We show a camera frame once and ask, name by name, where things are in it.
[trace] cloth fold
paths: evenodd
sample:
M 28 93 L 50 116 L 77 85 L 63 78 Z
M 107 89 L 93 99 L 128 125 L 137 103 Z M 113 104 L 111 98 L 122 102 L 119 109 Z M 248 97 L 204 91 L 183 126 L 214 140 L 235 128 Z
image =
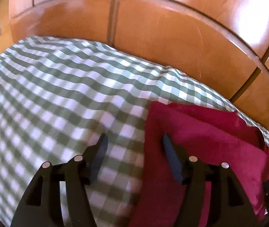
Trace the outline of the cloth fold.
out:
M 172 175 L 161 139 L 172 141 L 203 162 L 227 162 L 241 182 L 258 219 L 264 216 L 262 183 L 269 180 L 269 148 L 260 130 L 247 126 L 236 112 L 171 103 L 152 102 L 145 127 L 144 172 L 140 200 L 129 227 L 169 227 L 178 215 L 186 186 Z M 206 226 L 211 183 L 204 192 L 199 226 Z

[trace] checkered tablecloth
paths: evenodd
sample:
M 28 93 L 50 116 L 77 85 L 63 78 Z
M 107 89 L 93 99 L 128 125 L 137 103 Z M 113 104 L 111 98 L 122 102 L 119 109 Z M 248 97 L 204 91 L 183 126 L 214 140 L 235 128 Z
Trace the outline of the checkered tablecloth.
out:
M 127 226 L 139 197 L 152 101 L 237 110 L 177 69 L 99 42 L 31 37 L 8 48 L 0 55 L 0 220 L 10 225 L 44 161 L 67 162 L 106 133 L 98 180 L 86 189 L 98 227 Z M 260 128 L 269 146 L 269 131 L 238 115 Z M 68 221 L 63 184 L 62 208 Z

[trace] magenta fabric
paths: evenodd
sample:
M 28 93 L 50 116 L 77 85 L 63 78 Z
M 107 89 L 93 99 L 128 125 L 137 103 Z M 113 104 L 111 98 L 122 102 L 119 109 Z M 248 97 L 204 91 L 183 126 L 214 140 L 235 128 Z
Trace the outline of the magenta fabric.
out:
M 145 127 L 144 172 L 141 197 L 129 227 L 171 227 L 178 215 L 186 186 L 172 175 L 161 139 L 172 141 L 203 162 L 227 162 L 241 182 L 258 219 L 264 216 L 262 182 L 269 180 L 269 148 L 260 130 L 249 127 L 236 112 L 152 102 Z M 199 226 L 206 226 L 211 183 L 206 184 Z

